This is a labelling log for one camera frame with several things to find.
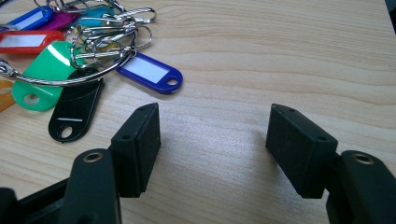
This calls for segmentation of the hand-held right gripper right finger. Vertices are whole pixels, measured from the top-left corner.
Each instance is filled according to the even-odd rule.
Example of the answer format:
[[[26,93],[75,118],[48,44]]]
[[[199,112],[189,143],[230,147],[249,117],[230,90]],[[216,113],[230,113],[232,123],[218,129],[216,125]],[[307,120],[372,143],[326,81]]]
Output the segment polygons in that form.
[[[325,169],[338,141],[298,110],[272,104],[266,148],[296,192],[319,199],[325,190]]]

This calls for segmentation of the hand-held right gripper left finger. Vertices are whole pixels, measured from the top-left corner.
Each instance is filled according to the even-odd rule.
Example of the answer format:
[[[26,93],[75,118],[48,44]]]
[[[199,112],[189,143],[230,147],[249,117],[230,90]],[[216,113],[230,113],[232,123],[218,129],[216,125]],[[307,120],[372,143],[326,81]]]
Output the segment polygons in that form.
[[[146,191],[161,147],[159,105],[142,105],[111,139],[118,193],[138,198]]]

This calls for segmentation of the black key tag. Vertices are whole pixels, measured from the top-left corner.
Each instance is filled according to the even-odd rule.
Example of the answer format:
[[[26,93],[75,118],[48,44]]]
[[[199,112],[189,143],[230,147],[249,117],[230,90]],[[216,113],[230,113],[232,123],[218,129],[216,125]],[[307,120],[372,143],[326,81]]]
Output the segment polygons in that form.
[[[49,120],[49,135],[61,143],[83,137],[91,126],[103,87],[102,79],[64,87]]]

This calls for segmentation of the dark blue key tag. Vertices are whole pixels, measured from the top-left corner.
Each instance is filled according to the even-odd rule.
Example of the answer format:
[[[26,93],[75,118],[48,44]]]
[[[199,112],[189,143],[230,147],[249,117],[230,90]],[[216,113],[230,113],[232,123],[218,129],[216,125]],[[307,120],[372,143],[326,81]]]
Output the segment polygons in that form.
[[[183,83],[182,74],[174,67],[137,53],[117,72],[161,94],[176,92]]]

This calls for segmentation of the yellow key tag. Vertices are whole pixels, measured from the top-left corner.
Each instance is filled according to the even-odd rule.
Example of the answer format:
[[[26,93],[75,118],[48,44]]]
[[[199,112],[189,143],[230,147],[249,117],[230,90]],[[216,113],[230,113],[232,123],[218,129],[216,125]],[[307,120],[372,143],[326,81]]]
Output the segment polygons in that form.
[[[120,54],[120,44],[111,36],[99,35],[84,37],[71,48],[74,59],[100,59]]]

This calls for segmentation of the green key tag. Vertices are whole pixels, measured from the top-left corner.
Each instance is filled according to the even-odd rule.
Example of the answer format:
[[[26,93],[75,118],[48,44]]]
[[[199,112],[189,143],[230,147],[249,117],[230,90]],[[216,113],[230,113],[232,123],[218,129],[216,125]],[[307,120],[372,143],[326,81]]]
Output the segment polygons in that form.
[[[26,77],[44,80],[67,80],[76,71],[71,64],[72,44],[55,41],[33,60],[22,73]],[[15,81],[11,89],[15,102],[28,110],[45,111],[53,108],[63,91],[62,87],[40,86]]]

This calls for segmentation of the bunch of small metal clips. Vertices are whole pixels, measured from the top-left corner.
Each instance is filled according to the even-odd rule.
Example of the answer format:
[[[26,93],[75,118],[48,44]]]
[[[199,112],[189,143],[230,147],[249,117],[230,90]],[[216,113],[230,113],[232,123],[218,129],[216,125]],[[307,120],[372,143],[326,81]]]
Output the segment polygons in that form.
[[[84,37],[111,36],[120,44],[120,54],[100,59],[74,59],[71,55],[71,64],[76,68],[89,66],[105,66],[109,61],[120,60],[135,55],[135,52],[150,44],[152,32],[148,24],[157,19],[157,12],[151,7],[126,9],[118,0],[44,0],[44,5],[54,12],[78,13],[80,17],[91,8],[106,6],[114,9],[114,14],[103,14],[99,26],[82,26],[76,19],[65,33],[65,38],[72,43],[72,48]]]

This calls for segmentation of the orange key tag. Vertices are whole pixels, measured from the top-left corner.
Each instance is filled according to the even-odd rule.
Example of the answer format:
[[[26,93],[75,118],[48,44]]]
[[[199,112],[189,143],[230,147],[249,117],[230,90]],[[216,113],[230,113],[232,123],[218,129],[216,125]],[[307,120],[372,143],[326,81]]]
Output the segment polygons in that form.
[[[12,82],[0,80],[0,113],[15,104],[11,94],[12,86]]]

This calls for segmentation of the teal key tag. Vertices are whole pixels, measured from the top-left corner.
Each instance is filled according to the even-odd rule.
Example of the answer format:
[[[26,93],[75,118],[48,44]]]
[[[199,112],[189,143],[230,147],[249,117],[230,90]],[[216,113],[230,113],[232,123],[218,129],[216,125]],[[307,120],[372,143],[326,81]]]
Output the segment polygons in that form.
[[[95,8],[91,8],[89,12],[85,15],[82,15],[78,24],[82,26],[99,26],[102,24],[100,18],[103,14],[114,14],[114,9],[112,7],[99,6]]]

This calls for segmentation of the red key tag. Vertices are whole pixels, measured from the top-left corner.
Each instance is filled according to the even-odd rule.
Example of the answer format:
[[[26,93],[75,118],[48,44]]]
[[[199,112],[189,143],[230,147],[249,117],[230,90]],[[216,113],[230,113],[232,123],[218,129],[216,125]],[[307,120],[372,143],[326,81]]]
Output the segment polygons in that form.
[[[59,31],[4,31],[0,33],[0,54],[37,54],[51,42],[63,40]]]

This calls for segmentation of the magenta key tag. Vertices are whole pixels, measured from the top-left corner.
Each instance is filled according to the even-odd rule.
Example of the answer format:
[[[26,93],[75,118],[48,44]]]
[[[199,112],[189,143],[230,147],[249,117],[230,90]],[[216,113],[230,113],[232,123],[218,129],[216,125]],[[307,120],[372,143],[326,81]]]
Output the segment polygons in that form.
[[[62,30],[64,27],[72,24],[78,17],[78,13],[69,13],[69,12],[54,12],[50,10],[50,18],[46,21],[42,26],[39,27],[39,30]]]

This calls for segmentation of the dark object at table edge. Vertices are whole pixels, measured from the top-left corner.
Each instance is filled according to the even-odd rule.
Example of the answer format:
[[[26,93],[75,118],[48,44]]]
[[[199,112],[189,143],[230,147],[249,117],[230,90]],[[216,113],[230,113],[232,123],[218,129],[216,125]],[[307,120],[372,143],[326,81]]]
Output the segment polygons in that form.
[[[384,0],[394,32],[396,33],[396,0]]]

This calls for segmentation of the light blue key tag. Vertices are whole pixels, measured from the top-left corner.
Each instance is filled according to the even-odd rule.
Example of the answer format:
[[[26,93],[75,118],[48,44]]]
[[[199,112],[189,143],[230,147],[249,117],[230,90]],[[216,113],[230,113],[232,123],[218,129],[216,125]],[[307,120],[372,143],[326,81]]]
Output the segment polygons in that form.
[[[6,24],[0,24],[0,32],[36,30],[49,22],[53,14],[53,10],[48,6],[36,7]]]

